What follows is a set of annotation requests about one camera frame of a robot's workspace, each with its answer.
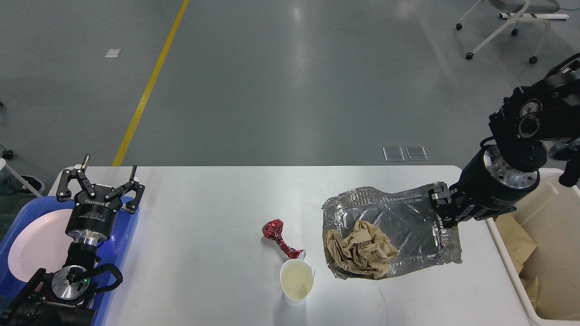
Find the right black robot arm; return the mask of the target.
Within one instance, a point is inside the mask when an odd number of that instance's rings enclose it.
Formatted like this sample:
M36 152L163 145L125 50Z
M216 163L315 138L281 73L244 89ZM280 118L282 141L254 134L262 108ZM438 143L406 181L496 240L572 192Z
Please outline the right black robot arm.
M491 136L450 187L429 191L445 228L513 212L539 186L548 159L564 161L559 183L579 181L579 55L560 62L531 86L520 86L489 116Z

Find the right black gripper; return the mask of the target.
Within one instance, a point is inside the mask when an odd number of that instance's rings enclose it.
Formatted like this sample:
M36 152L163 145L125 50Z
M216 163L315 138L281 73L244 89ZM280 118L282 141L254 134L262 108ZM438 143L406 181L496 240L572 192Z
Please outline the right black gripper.
M515 204L534 191L539 181L538 171L519 171L506 162L497 146L484 146L464 167L455 188L443 184L429 190L428 196L443 227L451 229L474 216L477 221L495 220L515 211Z

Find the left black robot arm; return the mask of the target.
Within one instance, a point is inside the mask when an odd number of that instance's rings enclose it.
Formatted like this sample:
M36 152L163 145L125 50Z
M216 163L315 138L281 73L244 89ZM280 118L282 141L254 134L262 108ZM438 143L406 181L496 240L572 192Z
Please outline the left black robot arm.
M18 213L1 242L1 324L3 326L101 326L112 291L123 282L121 265L138 221L145 185L132 167L129 180L112 187L89 181L83 163L61 173L54 196L38 197ZM71 239L56 268L38 269L19 277L16 244L25 229L64 213L64 234Z

